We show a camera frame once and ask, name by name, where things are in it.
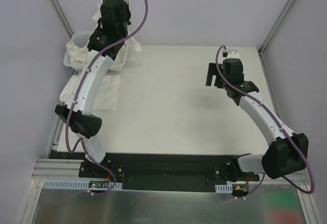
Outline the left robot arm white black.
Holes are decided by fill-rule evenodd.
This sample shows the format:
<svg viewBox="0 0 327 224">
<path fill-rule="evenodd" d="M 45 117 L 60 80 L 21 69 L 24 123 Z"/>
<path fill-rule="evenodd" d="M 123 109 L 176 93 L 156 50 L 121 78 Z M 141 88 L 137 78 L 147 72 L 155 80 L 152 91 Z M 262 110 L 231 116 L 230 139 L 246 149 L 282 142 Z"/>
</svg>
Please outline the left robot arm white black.
<svg viewBox="0 0 327 224">
<path fill-rule="evenodd" d="M 98 137 L 102 120 L 93 115 L 93 105 L 103 78 L 125 45 L 131 17 L 124 0 L 103 0 L 100 14 L 87 45 L 86 65 L 68 100 L 55 108 L 55 113 L 65 123 L 67 150 L 72 153 L 77 148 L 69 143 L 69 132 L 74 132 L 85 147 L 87 159 L 92 162 L 91 173 L 98 178 L 107 174 L 108 165 L 103 162 L 106 153 Z"/>
</svg>

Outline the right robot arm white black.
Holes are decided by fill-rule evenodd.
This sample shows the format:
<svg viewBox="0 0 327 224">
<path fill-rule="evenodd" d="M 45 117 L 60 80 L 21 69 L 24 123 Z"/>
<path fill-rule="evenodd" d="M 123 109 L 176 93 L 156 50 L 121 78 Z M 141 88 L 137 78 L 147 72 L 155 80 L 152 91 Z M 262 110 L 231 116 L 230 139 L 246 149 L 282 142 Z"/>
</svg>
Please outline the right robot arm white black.
<svg viewBox="0 0 327 224">
<path fill-rule="evenodd" d="M 242 180 L 249 172 L 265 173 L 277 179 L 306 168 L 309 140 L 295 133 L 273 113 L 252 81 L 245 81 L 240 59 L 230 58 L 221 64 L 208 65 L 206 86 L 224 89 L 227 96 L 242 108 L 263 134 L 268 149 L 262 155 L 244 154 L 232 159 L 230 175 Z"/>
</svg>

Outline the folded white t shirt stack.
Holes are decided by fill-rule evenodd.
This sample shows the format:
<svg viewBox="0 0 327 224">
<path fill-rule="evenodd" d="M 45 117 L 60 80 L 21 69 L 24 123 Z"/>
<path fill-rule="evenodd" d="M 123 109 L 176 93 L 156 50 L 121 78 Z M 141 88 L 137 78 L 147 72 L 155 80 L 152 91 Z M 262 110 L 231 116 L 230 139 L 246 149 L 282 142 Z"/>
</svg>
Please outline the folded white t shirt stack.
<svg viewBox="0 0 327 224">
<path fill-rule="evenodd" d="M 59 100 L 66 102 L 72 94 L 80 75 L 72 75 L 68 83 L 60 93 Z M 95 101 L 93 103 L 94 111 L 115 111 L 118 101 L 118 92 L 121 84 L 121 76 L 119 74 L 106 75 L 97 91 Z"/>
</svg>

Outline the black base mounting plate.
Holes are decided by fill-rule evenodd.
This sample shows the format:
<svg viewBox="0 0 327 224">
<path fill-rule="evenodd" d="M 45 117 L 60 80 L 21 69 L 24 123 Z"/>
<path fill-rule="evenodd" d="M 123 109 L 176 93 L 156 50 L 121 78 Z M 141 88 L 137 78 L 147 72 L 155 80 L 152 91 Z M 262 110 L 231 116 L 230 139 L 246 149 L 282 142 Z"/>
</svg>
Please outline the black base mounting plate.
<svg viewBox="0 0 327 224">
<path fill-rule="evenodd" d="M 237 169 L 235 155 L 165 155 L 107 153 L 101 166 L 84 153 L 51 152 L 50 159 L 81 160 L 78 176 L 117 181 L 124 190 L 214 192 L 215 186 L 239 182 L 259 182 L 254 173 Z"/>
</svg>

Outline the white plastic laundry basket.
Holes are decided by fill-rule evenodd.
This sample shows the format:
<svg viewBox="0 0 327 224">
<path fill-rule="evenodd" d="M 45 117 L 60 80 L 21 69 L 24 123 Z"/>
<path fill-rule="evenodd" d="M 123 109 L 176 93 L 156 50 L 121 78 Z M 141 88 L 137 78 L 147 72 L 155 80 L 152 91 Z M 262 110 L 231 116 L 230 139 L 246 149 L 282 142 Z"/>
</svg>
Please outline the white plastic laundry basket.
<svg viewBox="0 0 327 224">
<path fill-rule="evenodd" d="M 74 33 L 69 42 L 66 43 L 66 52 L 63 58 L 63 64 L 71 67 L 77 72 L 81 72 L 86 64 L 87 44 L 90 31 Z M 122 72 L 128 57 L 129 46 L 124 45 L 118 52 L 109 71 Z"/>
</svg>

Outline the cream clothes in basket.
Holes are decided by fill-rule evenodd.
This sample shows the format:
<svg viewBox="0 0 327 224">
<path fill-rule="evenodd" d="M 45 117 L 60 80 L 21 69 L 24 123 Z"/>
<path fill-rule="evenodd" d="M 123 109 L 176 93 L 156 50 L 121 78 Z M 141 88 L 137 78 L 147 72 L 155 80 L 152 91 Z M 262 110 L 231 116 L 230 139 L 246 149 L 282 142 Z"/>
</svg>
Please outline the cream clothes in basket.
<svg viewBox="0 0 327 224">
<path fill-rule="evenodd" d="M 63 64 L 71 67 L 77 72 L 81 72 L 86 64 L 87 46 L 79 47 L 72 40 L 66 44 Z M 128 47 L 124 45 L 118 52 L 113 64 L 110 66 L 111 71 L 121 72 L 126 63 Z"/>
</svg>

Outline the right aluminium frame post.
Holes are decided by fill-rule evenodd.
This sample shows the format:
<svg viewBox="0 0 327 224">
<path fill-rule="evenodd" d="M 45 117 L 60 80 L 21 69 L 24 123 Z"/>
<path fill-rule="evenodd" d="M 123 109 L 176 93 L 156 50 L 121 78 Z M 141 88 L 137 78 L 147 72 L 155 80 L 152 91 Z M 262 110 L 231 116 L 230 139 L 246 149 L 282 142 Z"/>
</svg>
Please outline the right aluminium frame post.
<svg viewBox="0 0 327 224">
<path fill-rule="evenodd" d="M 272 28 L 270 29 L 267 37 L 265 38 L 263 44 L 258 49 L 259 56 L 262 56 L 275 35 L 278 33 L 279 29 L 282 27 L 284 21 L 286 20 L 288 14 L 291 12 L 294 4 L 297 0 L 287 0 L 285 5 L 283 6 L 280 14 L 278 15 L 276 21 L 274 22 Z"/>
</svg>

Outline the aluminium frame post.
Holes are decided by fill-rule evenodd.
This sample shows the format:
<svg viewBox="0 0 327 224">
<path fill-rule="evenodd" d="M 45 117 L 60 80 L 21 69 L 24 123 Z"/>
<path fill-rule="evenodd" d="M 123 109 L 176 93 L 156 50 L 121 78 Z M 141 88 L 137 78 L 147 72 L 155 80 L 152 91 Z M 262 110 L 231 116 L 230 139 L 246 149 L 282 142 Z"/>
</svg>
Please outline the aluminium frame post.
<svg viewBox="0 0 327 224">
<path fill-rule="evenodd" d="M 272 28 L 270 29 L 267 37 L 265 38 L 263 44 L 258 49 L 259 56 L 262 56 L 275 35 L 278 33 L 279 29 L 282 27 L 284 21 L 286 20 L 288 14 L 291 12 L 294 4 L 297 0 L 287 0 L 285 5 L 283 6 L 280 14 L 278 15 L 276 21 L 274 22 Z"/>
<path fill-rule="evenodd" d="M 61 22 L 65 32 L 67 33 L 68 37 L 71 38 L 72 35 L 74 34 L 74 31 L 71 27 L 71 25 L 69 24 L 66 15 L 64 14 L 62 7 L 59 4 L 58 0 L 49 0 L 52 7 L 54 8 L 56 15 L 59 19 L 59 21 Z"/>
</svg>

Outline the left aluminium frame post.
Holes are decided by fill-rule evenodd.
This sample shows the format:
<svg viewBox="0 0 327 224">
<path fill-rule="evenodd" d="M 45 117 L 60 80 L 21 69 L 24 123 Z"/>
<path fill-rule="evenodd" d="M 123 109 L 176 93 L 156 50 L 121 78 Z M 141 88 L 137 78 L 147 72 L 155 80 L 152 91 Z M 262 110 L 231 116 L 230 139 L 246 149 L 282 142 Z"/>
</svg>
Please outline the left aluminium frame post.
<svg viewBox="0 0 327 224">
<path fill-rule="evenodd" d="M 56 15 L 59 19 L 59 21 L 61 22 L 65 32 L 67 33 L 68 37 L 71 38 L 72 35 L 74 34 L 74 31 L 71 27 L 71 25 L 69 24 L 66 15 L 64 14 L 62 7 L 59 4 L 58 0 L 49 0 L 52 7 L 54 8 Z"/>
</svg>

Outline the aluminium rail front left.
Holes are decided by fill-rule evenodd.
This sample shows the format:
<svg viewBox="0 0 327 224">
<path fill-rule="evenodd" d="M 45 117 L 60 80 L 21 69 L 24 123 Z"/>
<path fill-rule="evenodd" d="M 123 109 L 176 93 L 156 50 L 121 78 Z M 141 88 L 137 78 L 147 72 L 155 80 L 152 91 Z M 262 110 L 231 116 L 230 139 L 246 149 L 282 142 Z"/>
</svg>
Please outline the aluminium rail front left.
<svg viewBox="0 0 327 224">
<path fill-rule="evenodd" d="M 32 174 L 36 179 L 78 178 L 82 160 L 38 159 Z"/>
</svg>

